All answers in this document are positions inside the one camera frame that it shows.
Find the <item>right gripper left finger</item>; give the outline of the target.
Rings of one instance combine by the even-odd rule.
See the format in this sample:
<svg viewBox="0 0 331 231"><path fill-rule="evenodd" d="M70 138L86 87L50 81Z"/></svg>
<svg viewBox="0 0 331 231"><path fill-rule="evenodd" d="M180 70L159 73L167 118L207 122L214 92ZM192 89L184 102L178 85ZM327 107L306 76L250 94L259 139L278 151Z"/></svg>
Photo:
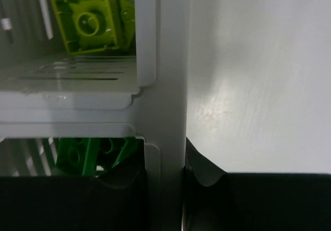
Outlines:
<svg viewBox="0 0 331 231"><path fill-rule="evenodd" d="M145 169L136 161L99 177L1 178L1 230L148 230Z"/></svg>

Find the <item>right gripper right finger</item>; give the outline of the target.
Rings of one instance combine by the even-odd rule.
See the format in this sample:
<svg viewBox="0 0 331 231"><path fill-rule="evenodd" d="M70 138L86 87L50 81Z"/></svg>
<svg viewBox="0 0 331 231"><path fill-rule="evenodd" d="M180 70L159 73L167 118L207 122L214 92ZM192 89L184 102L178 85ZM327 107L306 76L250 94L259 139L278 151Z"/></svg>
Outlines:
<svg viewBox="0 0 331 231"><path fill-rule="evenodd" d="M184 230L330 230L330 175L230 173L187 141Z"/></svg>

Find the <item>dark green lego brick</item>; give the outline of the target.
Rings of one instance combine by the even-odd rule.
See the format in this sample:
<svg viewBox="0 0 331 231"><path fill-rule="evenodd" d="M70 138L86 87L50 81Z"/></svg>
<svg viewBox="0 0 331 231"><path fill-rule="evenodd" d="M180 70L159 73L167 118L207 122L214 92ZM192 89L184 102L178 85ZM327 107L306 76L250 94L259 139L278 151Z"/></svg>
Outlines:
<svg viewBox="0 0 331 231"><path fill-rule="evenodd" d="M143 140L125 138L60 138L56 168L66 175L94 175L118 167L143 152Z"/></svg>

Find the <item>white two-compartment container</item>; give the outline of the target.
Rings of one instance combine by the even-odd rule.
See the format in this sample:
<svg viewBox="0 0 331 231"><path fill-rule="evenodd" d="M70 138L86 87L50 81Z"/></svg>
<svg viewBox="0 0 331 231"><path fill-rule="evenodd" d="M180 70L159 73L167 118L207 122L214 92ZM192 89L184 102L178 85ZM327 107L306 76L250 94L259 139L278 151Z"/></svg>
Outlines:
<svg viewBox="0 0 331 231"><path fill-rule="evenodd" d="M51 0L1 0L1 178L80 176L60 138L135 137L121 165L144 165L148 230L180 230L191 0L129 1L129 49L70 55Z"/></svg>

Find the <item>lime lego brick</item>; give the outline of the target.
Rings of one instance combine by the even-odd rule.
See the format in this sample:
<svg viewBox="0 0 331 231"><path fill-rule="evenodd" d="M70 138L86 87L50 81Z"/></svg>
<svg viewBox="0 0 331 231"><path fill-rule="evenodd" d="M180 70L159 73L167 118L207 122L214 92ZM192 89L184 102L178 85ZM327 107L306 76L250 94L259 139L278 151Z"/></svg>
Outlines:
<svg viewBox="0 0 331 231"><path fill-rule="evenodd" d="M51 3L68 54L124 46L117 0L51 0Z"/></svg>
<svg viewBox="0 0 331 231"><path fill-rule="evenodd" d="M135 40L136 24L135 24L135 8L134 2L129 0L118 0L119 3L119 15L122 21L123 33L124 33L124 49L130 48L131 43Z"/></svg>

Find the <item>lime lego brick top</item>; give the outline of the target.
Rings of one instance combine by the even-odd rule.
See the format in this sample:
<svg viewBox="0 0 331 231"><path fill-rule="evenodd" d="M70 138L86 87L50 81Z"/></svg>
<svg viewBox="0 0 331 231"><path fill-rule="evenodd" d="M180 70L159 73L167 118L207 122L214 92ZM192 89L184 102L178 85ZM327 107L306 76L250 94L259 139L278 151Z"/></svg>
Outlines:
<svg viewBox="0 0 331 231"><path fill-rule="evenodd" d="M135 8L134 2L129 0L118 0L119 3L119 15L122 21L123 33L124 33L124 49L130 48L131 43L135 40L136 24L135 24Z"/></svg>

